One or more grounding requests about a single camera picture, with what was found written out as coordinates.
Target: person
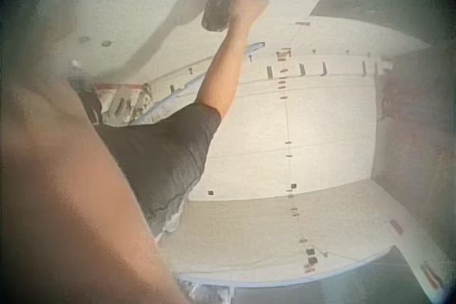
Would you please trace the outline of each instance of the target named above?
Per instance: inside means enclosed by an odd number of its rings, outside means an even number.
[[[68,80],[3,84],[5,299],[188,303],[160,257],[154,219],[159,205],[182,202],[199,179],[210,140],[234,99],[249,30],[265,6],[262,0],[232,1],[229,29],[195,103],[156,125],[97,132]],[[119,147],[117,134],[130,136],[129,147],[135,139],[144,144],[151,164],[134,170],[132,155],[116,160],[129,148]]]

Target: raised arm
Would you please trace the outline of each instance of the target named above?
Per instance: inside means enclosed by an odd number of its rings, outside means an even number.
[[[224,117],[236,95],[242,57],[250,28],[267,5],[265,0],[233,0],[227,36],[212,61],[196,101]]]

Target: white ceiling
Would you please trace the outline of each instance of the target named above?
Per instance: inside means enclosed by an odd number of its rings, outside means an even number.
[[[71,7],[75,13],[72,21],[60,21],[68,24],[70,34],[41,67],[65,75],[76,59],[100,80],[160,79],[152,87],[155,100],[167,95],[169,82],[178,88],[188,80],[184,66],[193,66],[195,75],[206,70],[210,59],[198,61],[213,56],[224,36],[201,27],[206,0],[64,1],[65,6],[62,0],[42,0],[39,6],[43,17],[67,18],[68,11],[62,14],[61,9]],[[237,99],[214,138],[206,172],[190,199],[284,196],[294,183],[296,192],[312,192],[369,178],[376,122],[373,66],[382,69],[381,56],[426,45],[372,24],[311,17],[317,2],[270,0],[249,38],[266,46],[252,62],[246,59]],[[90,40],[80,43],[81,36]],[[104,41],[113,43],[102,47]],[[293,57],[279,63],[275,53],[285,47],[292,48]],[[318,78],[323,62],[328,75]],[[300,63],[306,76],[294,78],[300,75]],[[267,66],[272,67],[272,80],[267,79]],[[279,77],[290,77],[286,89],[279,89]],[[168,103],[161,116],[191,102],[195,91],[186,90]]]

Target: hand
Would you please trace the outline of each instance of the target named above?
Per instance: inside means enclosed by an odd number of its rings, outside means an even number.
[[[229,27],[250,29],[267,4],[267,0],[232,0],[229,8]]]

